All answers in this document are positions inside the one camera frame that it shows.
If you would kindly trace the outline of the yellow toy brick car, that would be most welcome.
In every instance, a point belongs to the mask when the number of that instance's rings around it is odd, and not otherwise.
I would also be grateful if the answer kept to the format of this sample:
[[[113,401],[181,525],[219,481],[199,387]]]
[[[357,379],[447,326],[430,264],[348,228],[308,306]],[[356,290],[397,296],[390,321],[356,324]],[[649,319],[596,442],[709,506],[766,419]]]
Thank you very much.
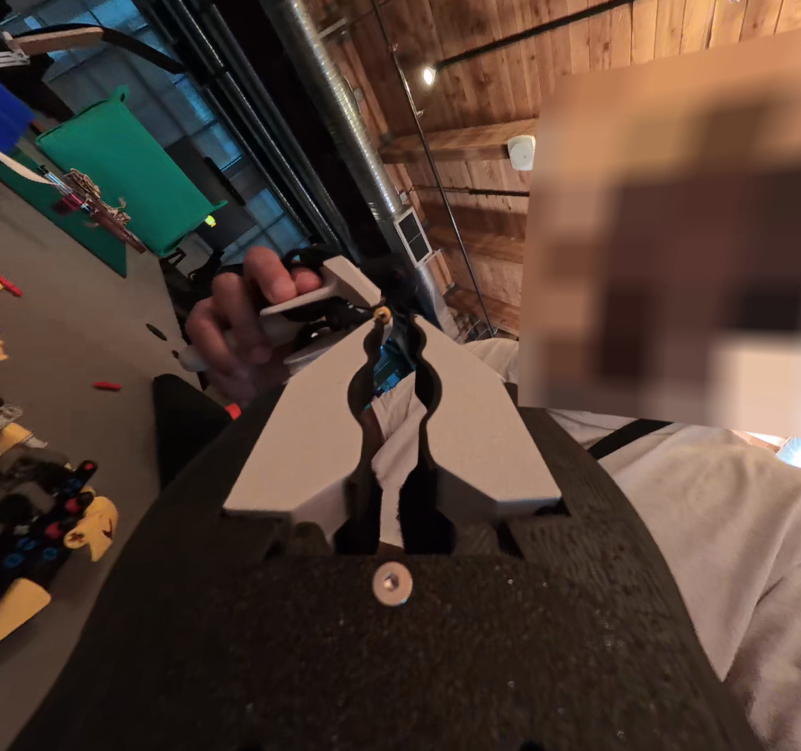
[[[115,540],[118,509],[91,485],[98,464],[73,464],[22,425],[23,411],[1,402],[1,639],[51,602],[70,554],[101,559]]]

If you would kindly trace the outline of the silver ventilation duct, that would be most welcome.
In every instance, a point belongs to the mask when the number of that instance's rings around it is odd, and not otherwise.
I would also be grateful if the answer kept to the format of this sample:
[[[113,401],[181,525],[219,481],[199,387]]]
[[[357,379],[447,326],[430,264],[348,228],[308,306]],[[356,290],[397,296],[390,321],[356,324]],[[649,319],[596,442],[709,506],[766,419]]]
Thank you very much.
[[[275,6],[271,19],[321,111],[378,230],[389,249],[401,254],[407,266],[412,268],[424,316],[454,338],[456,324],[433,273],[426,264],[415,264],[395,226],[406,207],[372,143],[353,96],[348,93],[345,78],[319,38],[305,0],[286,0]]]

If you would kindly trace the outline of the green plastic bin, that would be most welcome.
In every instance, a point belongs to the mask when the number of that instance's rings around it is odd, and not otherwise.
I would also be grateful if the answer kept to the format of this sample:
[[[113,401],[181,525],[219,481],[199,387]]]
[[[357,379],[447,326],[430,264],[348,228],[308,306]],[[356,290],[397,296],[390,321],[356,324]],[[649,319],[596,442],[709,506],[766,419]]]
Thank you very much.
[[[133,248],[87,225],[83,214],[56,214],[51,206],[61,194],[41,177],[39,165],[57,176],[70,169],[88,175],[111,205],[123,198],[131,231],[147,246],[146,254],[156,257],[169,256],[227,205],[202,193],[131,113],[127,95],[121,87],[39,136],[35,145],[44,163],[18,147],[22,135],[15,145],[2,145],[2,184],[120,277],[126,277],[127,250]]]

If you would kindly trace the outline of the grey desk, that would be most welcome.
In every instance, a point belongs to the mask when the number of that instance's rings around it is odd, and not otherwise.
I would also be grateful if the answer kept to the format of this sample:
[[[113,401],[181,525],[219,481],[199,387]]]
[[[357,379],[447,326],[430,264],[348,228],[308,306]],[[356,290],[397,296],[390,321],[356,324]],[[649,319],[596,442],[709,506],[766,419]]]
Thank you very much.
[[[91,563],[71,556],[51,603],[2,641],[1,743],[32,717],[71,655],[105,579],[159,494],[151,385],[170,373],[197,387],[172,351],[183,345],[158,259],[128,254],[120,277],[2,185],[1,272],[23,293],[2,293],[6,402],[22,425],[67,455],[93,459],[97,491],[118,508],[118,535]],[[95,381],[122,385],[97,391]]]

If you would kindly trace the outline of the white vent grille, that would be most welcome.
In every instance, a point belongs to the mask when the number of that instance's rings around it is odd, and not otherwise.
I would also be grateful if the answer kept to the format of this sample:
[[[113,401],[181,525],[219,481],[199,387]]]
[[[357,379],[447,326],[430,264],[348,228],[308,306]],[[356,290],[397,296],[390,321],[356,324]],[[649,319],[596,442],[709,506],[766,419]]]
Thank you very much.
[[[404,245],[410,262],[420,267],[432,255],[433,249],[413,206],[394,219],[395,231]]]

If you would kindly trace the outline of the blue plastic bin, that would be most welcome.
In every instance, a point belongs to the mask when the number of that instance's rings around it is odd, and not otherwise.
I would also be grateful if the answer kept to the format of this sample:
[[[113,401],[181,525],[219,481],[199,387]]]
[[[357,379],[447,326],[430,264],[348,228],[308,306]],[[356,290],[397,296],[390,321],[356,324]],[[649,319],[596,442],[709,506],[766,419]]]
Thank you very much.
[[[15,145],[34,119],[30,107],[1,85],[1,144]]]

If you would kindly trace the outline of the person's right hand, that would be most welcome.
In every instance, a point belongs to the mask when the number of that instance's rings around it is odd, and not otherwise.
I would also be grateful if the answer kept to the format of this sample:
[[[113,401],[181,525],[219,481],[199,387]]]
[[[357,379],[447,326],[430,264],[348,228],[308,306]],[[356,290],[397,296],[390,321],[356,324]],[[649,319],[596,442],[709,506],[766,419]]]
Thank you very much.
[[[288,270],[271,249],[250,248],[240,271],[218,273],[211,296],[186,320],[190,344],[207,361],[206,376],[222,396],[241,407],[261,392],[285,383],[287,346],[271,345],[259,313],[319,289],[321,278],[305,267]]]

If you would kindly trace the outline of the person's white shirt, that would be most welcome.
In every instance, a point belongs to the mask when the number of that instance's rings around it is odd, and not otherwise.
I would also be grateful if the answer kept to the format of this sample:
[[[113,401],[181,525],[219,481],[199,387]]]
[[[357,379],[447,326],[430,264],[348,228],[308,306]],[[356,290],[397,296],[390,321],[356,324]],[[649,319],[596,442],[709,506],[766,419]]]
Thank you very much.
[[[799,469],[724,428],[669,423],[624,438],[630,417],[551,409],[549,416],[594,456],[646,525],[670,568],[717,677],[765,749],[799,749]],[[380,544],[404,547],[401,488],[417,462],[424,407],[415,374],[376,397],[365,416],[383,496]],[[564,690],[552,726],[537,715],[531,749],[616,748],[630,732],[594,719]]]

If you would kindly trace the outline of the brown wooden toy model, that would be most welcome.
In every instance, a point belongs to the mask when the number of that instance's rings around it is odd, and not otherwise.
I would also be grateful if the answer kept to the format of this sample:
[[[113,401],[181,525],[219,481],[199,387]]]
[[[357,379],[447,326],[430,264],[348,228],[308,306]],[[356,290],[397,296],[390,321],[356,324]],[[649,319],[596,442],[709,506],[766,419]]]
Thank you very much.
[[[63,217],[83,214],[88,219],[87,225],[104,229],[141,255],[148,252],[143,241],[131,231],[131,217],[126,212],[123,198],[119,199],[118,205],[105,202],[101,189],[88,175],[76,169],[57,176],[45,165],[39,165],[38,172],[61,194],[51,206],[56,214]]]

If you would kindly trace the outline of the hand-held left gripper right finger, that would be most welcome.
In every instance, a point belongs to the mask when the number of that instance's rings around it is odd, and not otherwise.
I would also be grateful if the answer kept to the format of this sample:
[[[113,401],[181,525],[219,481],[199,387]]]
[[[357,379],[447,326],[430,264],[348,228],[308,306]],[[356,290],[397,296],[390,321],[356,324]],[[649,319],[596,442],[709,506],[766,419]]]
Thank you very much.
[[[415,316],[417,462],[400,490],[406,552],[452,552],[457,530],[555,507],[562,493],[502,378]]]

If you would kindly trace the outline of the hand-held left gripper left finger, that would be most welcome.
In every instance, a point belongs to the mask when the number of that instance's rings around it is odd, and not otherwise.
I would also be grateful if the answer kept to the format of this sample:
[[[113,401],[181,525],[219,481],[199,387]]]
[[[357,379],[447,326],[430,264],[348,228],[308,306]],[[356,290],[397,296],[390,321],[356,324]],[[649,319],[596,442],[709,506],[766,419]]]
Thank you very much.
[[[369,319],[295,375],[224,502],[254,552],[376,552],[373,397],[382,321]]]

